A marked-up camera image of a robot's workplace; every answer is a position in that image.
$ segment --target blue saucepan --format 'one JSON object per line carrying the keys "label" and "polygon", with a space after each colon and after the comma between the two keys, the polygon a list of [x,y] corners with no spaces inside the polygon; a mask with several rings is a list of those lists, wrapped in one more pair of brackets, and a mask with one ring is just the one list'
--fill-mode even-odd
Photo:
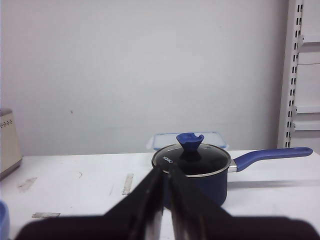
{"label": "blue saucepan", "polygon": [[176,164],[201,191],[222,205],[227,197],[228,172],[240,172],[259,160],[304,157],[312,154],[308,147],[279,148],[258,150],[231,159],[228,152],[210,144],[201,143],[203,135],[193,132],[179,134],[180,144],[173,144],[158,150],[152,158],[152,166],[159,165],[166,173],[164,176],[164,205],[170,206],[168,172]]}

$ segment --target toaster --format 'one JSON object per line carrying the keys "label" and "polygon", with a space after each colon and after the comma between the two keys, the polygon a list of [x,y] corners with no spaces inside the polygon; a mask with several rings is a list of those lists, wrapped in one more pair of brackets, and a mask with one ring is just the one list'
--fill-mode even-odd
{"label": "toaster", "polygon": [[2,180],[20,166],[22,155],[19,148],[16,125],[11,109],[0,108],[0,122],[0,180]]}

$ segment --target metal rim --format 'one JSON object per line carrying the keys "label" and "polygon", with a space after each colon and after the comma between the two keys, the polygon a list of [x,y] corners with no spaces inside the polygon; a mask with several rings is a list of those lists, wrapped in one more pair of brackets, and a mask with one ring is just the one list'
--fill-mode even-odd
{"label": "metal rim", "polygon": [[[230,164],[231,164],[231,156],[230,156],[230,154],[229,154],[226,150],[224,150],[224,149],[222,149],[222,148],[220,148],[220,147],[218,147],[218,146],[215,146],[215,145],[206,144],[206,143],[202,143],[202,144],[203,144],[203,145],[208,145],[208,146],[210,146],[210,147],[214,147],[214,148],[219,149],[220,151],[224,152],[224,153],[226,154],[227,158],[228,158],[228,162],[226,163],[226,165],[225,165],[223,168],[221,168],[221,169],[219,169],[219,170],[217,170],[217,171],[213,171],[213,172],[209,172],[209,173],[203,173],[203,174],[186,175],[188,178],[201,178],[201,177],[208,177],[208,176],[216,175],[216,174],[219,174],[219,173],[223,172],[224,170],[228,169],[229,166],[230,166]],[[156,151],[156,153],[152,156],[152,161],[151,161],[152,167],[155,167],[155,166],[156,166],[155,156],[156,156],[160,151],[162,151],[162,150],[164,150],[164,149],[166,149],[166,148],[168,148],[168,147],[170,147],[170,146],[173,146],[173,145],[176,145],[176,144],[171,144],[171,145],[165,146],[165,147],[159,149],[158,151]]]}

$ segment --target blue lid knob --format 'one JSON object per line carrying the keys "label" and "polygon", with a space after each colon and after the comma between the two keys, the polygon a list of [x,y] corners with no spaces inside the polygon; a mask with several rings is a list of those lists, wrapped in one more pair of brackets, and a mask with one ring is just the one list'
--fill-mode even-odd
{"label": "blue lid knob", "polygon": [[186,152],[197,151],[204,138],[203,135],[196,136],[194,132],[181,133],[176,136],[176,139]]}

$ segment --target white table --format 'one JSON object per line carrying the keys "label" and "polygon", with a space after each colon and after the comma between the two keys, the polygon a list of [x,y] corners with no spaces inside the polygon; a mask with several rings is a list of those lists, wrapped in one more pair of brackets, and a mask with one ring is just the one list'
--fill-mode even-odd
{"label": "white table", "polygon": [[[249,151],[229,151],[236,158]],[[9,208],[10,238],[34,213],[101,215],[125,197],[152,169],[153,153],[26,156],[1,182],[1,199]],[[234,216],[288,216],[311,223],[320,233],[320,156],[270,159],[228,174],[222,207]],[[164,210],[161,239],[174,239],[170,211]]]}

